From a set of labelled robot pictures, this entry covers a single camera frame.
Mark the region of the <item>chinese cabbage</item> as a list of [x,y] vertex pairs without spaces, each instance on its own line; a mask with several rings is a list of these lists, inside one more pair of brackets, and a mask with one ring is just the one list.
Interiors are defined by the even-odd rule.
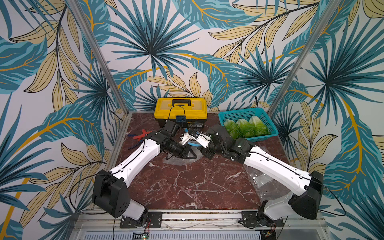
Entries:
[[267,126],[262,122],[262,120],[257,116],[252,116],[249,121],[250,124],[252,124],[255,127],[255,133],[256,136],[265,136],[269,135],[269,129]]
[[227,119],[224,122],[224,127],[234,140],[242,137],[241,129],[235,121]]
[[236,124],[239,126],[243,138],[253,138],[257,135],[256,127],[247,120],[239,119]]

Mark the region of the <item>clear zipper bag blue seal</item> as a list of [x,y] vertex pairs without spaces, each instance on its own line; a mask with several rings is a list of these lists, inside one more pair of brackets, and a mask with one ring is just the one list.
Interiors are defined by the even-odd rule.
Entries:
[[174,155],[167,154],[167,156],[163,158],[163,163],[174,166],[184,166],[195,163],[203,157],[203,154],[201,153],[202,146],[196,141],[188,142],[188,147],[190,147],[190,150],[186,159],[177,158]]

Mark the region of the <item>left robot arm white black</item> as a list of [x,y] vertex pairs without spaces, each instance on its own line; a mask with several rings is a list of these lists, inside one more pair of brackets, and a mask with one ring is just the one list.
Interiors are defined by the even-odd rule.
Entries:
[[153,131],[126,160],[110,171],[102,170],[96,175],[92,202],[114,218],[146,219],[146,208],[131,199],[129,186],[147,163],[162,151],[181,159],[197,158],[192,146],[182,145],[171,136]]

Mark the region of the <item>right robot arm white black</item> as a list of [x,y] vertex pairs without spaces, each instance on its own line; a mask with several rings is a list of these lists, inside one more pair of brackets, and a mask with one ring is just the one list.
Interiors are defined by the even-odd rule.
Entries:
[[290,166],[245,138],[234,140],[221,125],[215,125],[197,136],[197,142],[203,147],[202,154],[206,158],[222,155],[263,172],[289,189],[285,196],[262,203],[258,210],[260,219],[273,222],[294,214],[309,220],[317,218],[323,195],[322,174],[317,171],[308,173]]

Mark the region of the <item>teal plastic basket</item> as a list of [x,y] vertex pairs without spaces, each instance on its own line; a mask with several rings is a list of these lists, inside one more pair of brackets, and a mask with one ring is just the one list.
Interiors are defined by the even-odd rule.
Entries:
[[229,119],[232,121],[237,122],[239,119],[245,119],[248,122],[250,121],[250,118],[252,116],[259,117],[262,122],[267,126],[269,129],[270,134],[265,136],[255,136],[253,138],[245,138],[251,142],[260,142],[265,141],[271,137],[275,137],[278,135],[277,128],[271,118],[268,116],[268,114],[262,109],[262,108],[250,108],[250,109],[241,109],[241,110],[232,110],[232,111],[226,111],[226,112],[220,112],[219,113],[219,120],[222,126],[224,126],[224,122]]

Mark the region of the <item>yellow black toolbox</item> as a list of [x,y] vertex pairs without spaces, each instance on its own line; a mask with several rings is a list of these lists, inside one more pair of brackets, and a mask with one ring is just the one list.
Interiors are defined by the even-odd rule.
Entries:
[[208,105],[203,98],[159,98],[154,116],[161,128],[166,121],[182,128],[203,128],[208,119]]

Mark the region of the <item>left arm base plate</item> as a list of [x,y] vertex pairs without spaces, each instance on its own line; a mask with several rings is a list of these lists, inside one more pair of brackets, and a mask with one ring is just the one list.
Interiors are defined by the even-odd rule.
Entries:
[[150,229],[159,229],[162,225],[162,212],[144,212],[143,215],[138,219],[122,216],[120,222],[121,229],[144,229],[149,227]]

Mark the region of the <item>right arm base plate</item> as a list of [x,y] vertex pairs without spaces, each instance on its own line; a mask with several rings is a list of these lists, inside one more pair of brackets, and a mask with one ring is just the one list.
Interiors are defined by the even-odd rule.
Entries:
[[238,224],[248,229],[255,228],[275,228],[282,227],[284,221],[278,219],[273,221],[264,214],[259,214],[258,211],[242,211],[241,217],[238,219]]

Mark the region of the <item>front aluminium rail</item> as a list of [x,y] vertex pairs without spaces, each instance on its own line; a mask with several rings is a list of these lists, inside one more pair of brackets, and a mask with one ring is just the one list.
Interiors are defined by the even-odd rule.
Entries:
[[251,210],[154,210],[150,225],[138,228],[127,219],[80,216],[71,240],[331,240],[325,219],[282,217],[268,227],[256,226]]

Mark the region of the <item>left aluminium frame post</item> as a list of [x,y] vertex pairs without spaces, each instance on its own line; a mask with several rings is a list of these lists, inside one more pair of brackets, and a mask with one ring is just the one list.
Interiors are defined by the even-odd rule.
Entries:
[[71,8],[71,10],[73,11],[74,17],[77,20],[81,30],[83,31],[85,38],[87,39],[87,41],[90,45],[90,48],[93,51],[99,66],[101,67],[104,75],[106,76],[106,80],[109,83],[109,85],[112,89],[112,92],[114,93],[114,95],[117,99],[119,106],[123,110],[124,115],[127,116],[129,114],[129,110],[127,109],[127,107],[125,105],[125,101],[123,100],[123,98],[122,98],[122,96],[118,90],[118,87],[117,87],[117,84],[114,80],[114,77],[113,77],[113,75],[112,75],[112,73],[108,67],[108,64],[107,64],[107,62],[106,62],[106,60],[102,54],[102,51],[99,47],[99,44],[97,43],[97,40],[96,40],[95,35],[91,29],[91,26],[89,26],[89,24],[87,22],[86,15],[84,14],[84,12],[82,10],[82,8],[79,4],[79,1],[69,0],[68,4],[69,4],[69,7]]

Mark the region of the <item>aluminium frame post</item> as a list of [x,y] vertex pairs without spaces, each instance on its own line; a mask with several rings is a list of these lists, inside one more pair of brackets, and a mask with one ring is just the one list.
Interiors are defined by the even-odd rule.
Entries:
[[117,84],[114,80],[114,77],[113,77],[113,75],[112,75],[112,73],[108,67],[108,64],[107,64],[107,62],[106,62],[106,60],[102,54],[102,51],[99,47],[99,44],[97,43],[97,40],[96,40],[95,35],[91,29],[91,26],[89,26],[89,24],[87,22],[86,15],[84,14],[84,12],[82,10],[82,8],[79,4],[79,1],[69,0],[68,4],[69,4],[69,7],[71,8],[71,10],[73,11],[74,17],[77,20],[81,30],[83,31],[85,38],[87,39],[87,41],[90,45],[90,48],[93,51],[99,66],[101,67],[104,75],[106,76],[106,80],[109,83],[109,85],[112,89],[112,92],[114,93],[114,95],[117,99],[119,106],[123,110],[124,115],[127,116],[129,114],[129,110],[127,109],[127,107],[125,105],[125,101],[123,100],[123,98],[122,98],[122,96],[118,90],[118,87],[117,87]]
[[273,115],[275,114],[280,101],[285,95],[285,92],[291,85],[294,77],[296,76],[298,70],[300,69],[307,55],[310,53],[315,43],[317,42],[319,37],[322,35],[324,29],[327,27],[329,20],[331,19],[333,13],[337,10],[340,3],[341,3],[341,0],[330,1],[324,10],[324,14],[321,17],[319,17],[319,22],[315,25],[314,32],[309,36],[306,44],[303,47],[303,50],[300,52],[298,58],[295,61],[295,64],[290,70],[286,80],[281,85],[281,88],[276,94],[276,97],[274,98],[274,101],[268,110],[268,115],[270,117],[273,117]]

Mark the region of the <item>right aluminium frame post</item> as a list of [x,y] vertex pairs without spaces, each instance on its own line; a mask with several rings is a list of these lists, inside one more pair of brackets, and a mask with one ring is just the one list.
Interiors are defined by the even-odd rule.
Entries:
[[298,58],[295,61],[295,64],[290,70],[286,80],[281,85],[281,88],[276,94],[276,97],[274,98],[274,101],[268,110],[268,115],[270,117],[273,117],[273,115],[275,114],[280,101],[285,95],[285,92],[291,85],[294,77],[296,76],[298,70],[300,69],[307,55],[310,53],[315,43],[317,42],[319,37],[322,35],[324,29],[327,27],[329,20],[331,19],[333,13],[337,10],[340,3],[341,3],[341,0],[330,1],[324,10],[324,14],[321,17],[319,17],[319,22],[315,25],[314,32],[309,36],[306,44],[303,47],[303,50],[300,52]]

